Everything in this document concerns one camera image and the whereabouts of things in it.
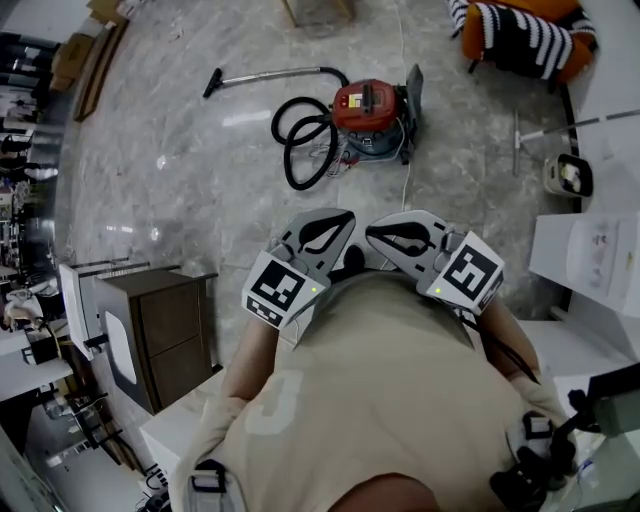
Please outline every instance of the marble floor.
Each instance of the marble floor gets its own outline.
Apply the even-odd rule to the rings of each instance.
[[[529,274],[528,258],[536,216],[571,209],[541,186],[544,159],[567,147],[559,138],[529,144],[514,177],[511,137],[515,107],[525,132],[563,124],[560,97],[544,83],[490,65],[468,74],[460,40],[450,38],[445,1],[396,1],[356,0],[349,24],[332,2],[300,0],[292,3],[299,28],[275,0],[146,3],[118,49],[98,110],[67,131],[58,253],[77,261],[130,255],[182,263],[193,272],[217,270],[211,314],[218,360],[228,363],[246,321],[241,286],[257,252],[296,213],[321,206],[353,210],[361,240],[368,223],[401,210],[408,168],[360,165],[309,191],[292,190],[271,117],[295,96],[331,102],[338,82],[296,77],[223,89],[205,100],[213,69],[233,77],[328,65],[351,81],[401,83],[405,68],[417,63],[425,77],[425,125],[405,208],[476,231],[506,261],[501,293],[516,315],[545,317],[561,290]],[[284,129],[304,113],[292,111]],[[294,155],[300,175],[319,164],[308,151]],[[382,262],[372,252],[367,257]],[[97,373],[108,380],[105,364],[98,358]],[[145,416],[122,397],[122,414],[135,426]]]

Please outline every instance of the beige t-shirt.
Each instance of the beige t-shirt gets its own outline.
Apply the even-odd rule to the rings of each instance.
[[[376,274],[333,298],[253,401],[207,404],[172,506],[219,445],[251,512],[326,511],[389,473],[422,482],[443,510],[502,509],[489,478],[514,464],[506,430],[532,409],[564,420],[552,385],[508,382],[450,311]]]

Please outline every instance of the wooden board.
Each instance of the wooden board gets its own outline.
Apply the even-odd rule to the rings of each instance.
[[[109,31],[108,37],[100,41],[101,46],[97,49],[98,58],[91,62],[93,68],[89,71],[89,78],[84,84],[80,100],[73,114],[74,120],[82,122],[98,108],[100,93],[109,73],[111,61],[128,25],[129,22],[126,20],[122,24],[116,25]]]

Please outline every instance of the cabinet drawer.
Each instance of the cabinet drawer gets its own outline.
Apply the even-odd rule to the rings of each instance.
[[[167,407],[212,375],[211,359],[200,336],[151,358],[151,372],[161,407]]]
[[[149,357],[200,334],[198,286],[189,283],[140,298]]]

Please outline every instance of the orange chair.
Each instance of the orange chair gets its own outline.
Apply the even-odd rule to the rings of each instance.
[[[506,7],[526,11],[538,16],[550,23],[559,22],[574,10],[580,8],[576,0],[482,0],[483,3],[502,4]],[[482,28],[482,15],[480,9],[470,1],[467,10],[467,19],[462,31],[462,53],[465,57],[475,62],[482,60],[484,51],[484,32]],[[588,66],[593,60],[593,53],[589,49],[593,47],[595,37],[586,32],[572,34],[573,51],[564,68],[557,75],[558,83],[567,83],[580,70]]]

